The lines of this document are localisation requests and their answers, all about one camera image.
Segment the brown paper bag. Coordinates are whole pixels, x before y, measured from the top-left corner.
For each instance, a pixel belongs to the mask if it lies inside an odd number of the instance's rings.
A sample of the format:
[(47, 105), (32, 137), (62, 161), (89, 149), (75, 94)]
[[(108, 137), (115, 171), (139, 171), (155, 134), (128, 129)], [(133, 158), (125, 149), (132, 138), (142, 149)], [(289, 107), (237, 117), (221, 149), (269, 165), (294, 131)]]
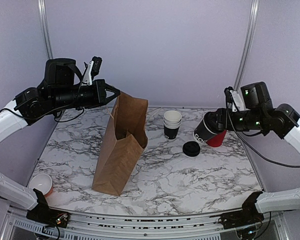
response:
[(120, 196), (148, 144), (148, 100), (122, 92), (112, 109), (102, 140), (91, 189)]

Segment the single black paper cup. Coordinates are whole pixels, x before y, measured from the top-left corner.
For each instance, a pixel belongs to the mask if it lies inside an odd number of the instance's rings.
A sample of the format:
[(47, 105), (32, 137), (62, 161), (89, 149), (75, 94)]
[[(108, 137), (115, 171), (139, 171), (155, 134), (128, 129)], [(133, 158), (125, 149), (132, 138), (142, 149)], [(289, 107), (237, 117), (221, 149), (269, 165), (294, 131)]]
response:
[(221, 134), (224, 130), (223, 124), (218, 122), (218, 114), (216, 112), (207, 112), (203, 119), (193, 132), (195, 140), (199, 143), (204, 143), (213, 137)]

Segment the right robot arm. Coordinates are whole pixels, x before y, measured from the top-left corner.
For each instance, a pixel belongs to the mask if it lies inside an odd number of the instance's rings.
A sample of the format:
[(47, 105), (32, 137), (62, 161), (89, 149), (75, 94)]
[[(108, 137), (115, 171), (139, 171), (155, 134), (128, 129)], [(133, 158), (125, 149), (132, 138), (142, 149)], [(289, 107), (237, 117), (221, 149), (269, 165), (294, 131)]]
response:
[(225, 229), (261, 222), (276, 212), (300, 212), (300, 114), (289, 104), (273, 106), (267, 85), (240, 92), (227, 87), (226, 106), (216, 111), (218, 129), (235, 133), (249, 151), (262, 190), (251, 193), (238, 211), (224, 213)]

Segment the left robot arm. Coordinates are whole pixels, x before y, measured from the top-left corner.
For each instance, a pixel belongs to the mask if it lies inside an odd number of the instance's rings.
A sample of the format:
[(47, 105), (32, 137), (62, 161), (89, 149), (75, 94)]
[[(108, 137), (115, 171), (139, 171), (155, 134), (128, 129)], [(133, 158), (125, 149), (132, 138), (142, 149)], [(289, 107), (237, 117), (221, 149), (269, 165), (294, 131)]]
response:
[(84, 112), (107, 105), (120, 95), (120, 90), (104, 79), (95, 80), (102, 58), (94, 56), (81, 72), (76, 61), (70, 58), (50, 59), (46, 62), (44, 78), (37, 87), (29, 87), (17, 94), (0, 110), (0, 198), (26, 210), (26, 217), (41, 223), (57, 226), (65, 224), (68, 212), (49, 207), (44, 193), (38, 187), (25, 187), (7, 177), (4, 164), (19, 162), (30, 143), (8, 144), (8, 137), (33, 125), (45, 116), (53, 115), (59, 121), (64, 110)]

